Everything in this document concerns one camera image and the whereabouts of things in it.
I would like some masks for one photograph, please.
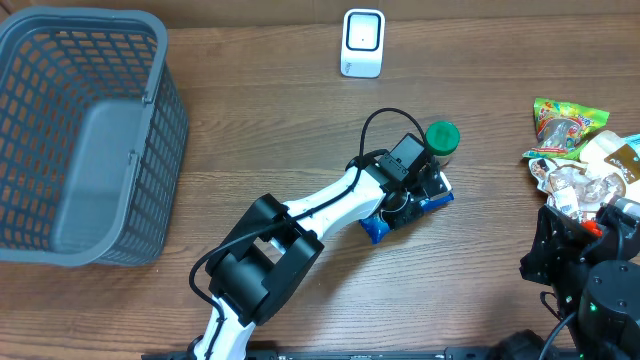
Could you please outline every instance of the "blue-gray laundry basket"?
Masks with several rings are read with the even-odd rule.
[[[151,14],[32,7],[0,26],[0,261],[141,265],[187,139]]]

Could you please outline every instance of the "candy wrapper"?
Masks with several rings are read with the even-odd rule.
[[[624,140],[605,131],[584,147],[580,160],[529,161],[538,190],[549,194],[547,204],[586,222],[613,195],[640,201],[640,159]]]
[[[536,99],[533,105],[536,136],[540,142],[522,154],[526,158],[578,159],[586,143],[582,138],[607,124],[609,113],[568,102]]]

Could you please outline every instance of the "jar with green lid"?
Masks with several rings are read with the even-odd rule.
[[[446,165],[460,143],[460,131],[450,122],[438,121],[427,129],[427,144],[440,165]]]

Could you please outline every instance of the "green lid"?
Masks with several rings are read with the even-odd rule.
[[[438,121],[427,129],[427,148],[433,155],[447,156],[460,143],[460,131],[450,122]]]

